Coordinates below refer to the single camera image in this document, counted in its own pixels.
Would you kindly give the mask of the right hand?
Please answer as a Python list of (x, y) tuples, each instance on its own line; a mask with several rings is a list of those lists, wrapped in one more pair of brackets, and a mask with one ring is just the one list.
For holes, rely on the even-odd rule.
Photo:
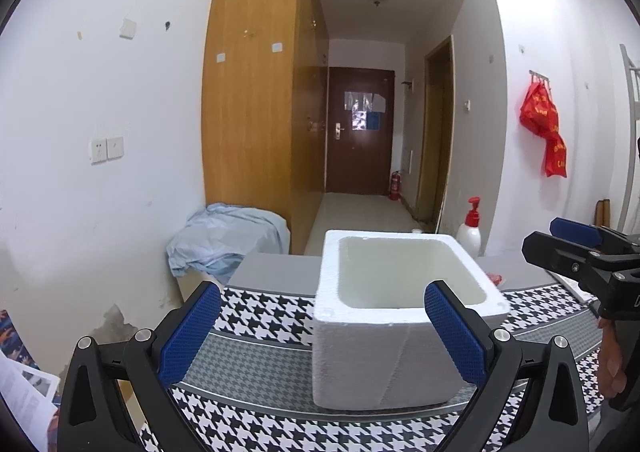
[(623, 371), (623, 354), (616, 339), (614, 323), (600, 319), (598, 327), (602, 330), (598, 357), (598, 386), (600, 394), (605, 399), (612, 399), (624, 391), (627, 383), (627, 377)]

